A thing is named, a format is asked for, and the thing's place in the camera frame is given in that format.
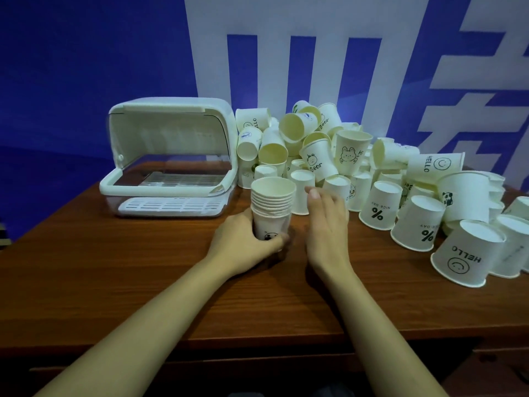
wooden table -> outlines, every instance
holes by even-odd
[[[89,188],[0,254],[0,355],[95,344],[202,259],[215,228],[245,209],[249,194],[235,188],[226,213],[212,220],[123,219],[97,185]],[[349,224],[352,265],[406,339],[529,334],[529,275],[461,287],[432,268],[429,253],[401,248],[357,216]],[[293,216],[286,259],[228,281],[178,348],[343,343],[325,289],[307,268],[307,223]]]

hand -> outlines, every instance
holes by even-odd
[[[279,234],[268,241],[255,238],[252,210],[229,216],[215,231],[206,259],[212,259],[228,271],[229,277],[250,270],[261,260],[280,251],[289,237]]]
[[[306,187],[309,229],[308,261],[324,282],[351,273],[347,247],[349,212],[346,204],[321,188]]]

cup storage box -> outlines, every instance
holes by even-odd
[[[99,184],[122,216],[218,216],[237,180],[237,127],[224,100],[147,97],[110,109],[116,168]]]

percent symbol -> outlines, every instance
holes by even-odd
[[[424,230],[422,233],[422,235],[425,235],[425,237],[423,238],[423,241],[433,241],[433,231],[432,232],[428,232],[428,230]]]
[[[374,215],[371,216],[372,218],[377,218],[378,220],[384,219],[384,216],[382,216],[382,211],[374,207],[371,209],[372,212],[374,212]]]

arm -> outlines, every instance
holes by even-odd
[[[354,273],[343,200],[313,188],[308,208],[309,261],[336,301],[377,397],[447,397]]]
[[[158,369],[213,293],[280,250],[286,235],[259,241],[252,212],[230,216],[216,230],[209,252],[178,281],[46,385],[39,397],[142,396]]]

